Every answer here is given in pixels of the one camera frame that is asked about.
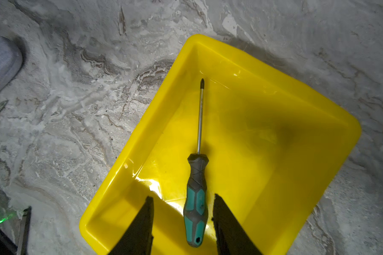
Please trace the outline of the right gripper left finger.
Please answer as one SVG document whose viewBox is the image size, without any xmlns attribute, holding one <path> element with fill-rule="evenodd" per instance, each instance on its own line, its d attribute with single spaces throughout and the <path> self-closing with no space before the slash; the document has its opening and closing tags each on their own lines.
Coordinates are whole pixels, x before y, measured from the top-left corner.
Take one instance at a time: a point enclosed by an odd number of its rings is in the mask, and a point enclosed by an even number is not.
<svg viewBox="0 0 383 255">
<path fill-rule="evenodd" d="M 150 255 L 153 243 L 153 218 L 153 198 L 147 197 L 142 208 L 109 255 Z"/>
</svg>

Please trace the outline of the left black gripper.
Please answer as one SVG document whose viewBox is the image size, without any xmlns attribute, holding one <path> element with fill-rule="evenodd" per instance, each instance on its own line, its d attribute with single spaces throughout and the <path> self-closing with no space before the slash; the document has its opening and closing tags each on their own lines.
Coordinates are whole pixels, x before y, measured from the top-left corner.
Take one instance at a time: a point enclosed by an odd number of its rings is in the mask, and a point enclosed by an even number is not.
<svg viewBox="0 0 383 255">
<path fill-rule="evenodd" d="M 20 233 L 17 244 L 15 244 L 0 229 L 0 255 L 27 255 L 28 236 L 30 229 L 32 207 L 29 206 L 23 211 L 21 219 Z"/>
</svg>

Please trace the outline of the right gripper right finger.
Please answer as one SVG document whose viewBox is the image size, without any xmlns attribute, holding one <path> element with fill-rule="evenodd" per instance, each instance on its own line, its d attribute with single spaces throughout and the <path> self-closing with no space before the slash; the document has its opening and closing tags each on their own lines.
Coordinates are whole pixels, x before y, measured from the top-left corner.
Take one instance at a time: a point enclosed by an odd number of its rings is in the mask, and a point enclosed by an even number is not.
<svg viewBox="0 0 383 255">
<path fill-rule="evenodd" d="M 219 255 L 262 255 L 218 194 L 214 198 L 212 221 Z"/>
</svg>

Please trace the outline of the green black screwdriver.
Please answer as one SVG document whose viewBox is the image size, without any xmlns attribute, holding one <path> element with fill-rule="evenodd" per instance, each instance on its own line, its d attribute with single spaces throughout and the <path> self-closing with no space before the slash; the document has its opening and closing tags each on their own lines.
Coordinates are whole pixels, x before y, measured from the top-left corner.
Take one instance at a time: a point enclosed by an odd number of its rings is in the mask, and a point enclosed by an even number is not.
<svg viewBox="0 0 383 255">
<path fill-rule="evenodd" d="M 197 153 L 190 154 L 187 158 L 190 165 L 190 175 L 187 182 L 186 202 L 183 211 L 186 240 L 187 243 L 194 248 L 198 248 L 202 245 L 208 220 L 205 168 L 209 163 L 209 159 L 201 153 L 204 87 L 205 81 L 202 79 L 200 82 Z"/>
</svg>

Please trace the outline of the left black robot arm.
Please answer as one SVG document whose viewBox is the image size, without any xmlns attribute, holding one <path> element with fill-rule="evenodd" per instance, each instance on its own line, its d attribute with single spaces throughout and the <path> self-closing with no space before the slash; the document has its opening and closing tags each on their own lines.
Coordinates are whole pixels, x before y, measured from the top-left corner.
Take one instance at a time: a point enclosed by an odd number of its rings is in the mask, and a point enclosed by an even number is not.
<svg viewBox="0 0 383 255">
<path fill-rule="evenodd" d="M 0 91 L 16 76 L 23 63 L 18 46 L 0 36 Z M 32 208 L 23 211 L 18 242 L 13 242 L 0 229 L 0 255 L 26 255 Z"/>
</svg>

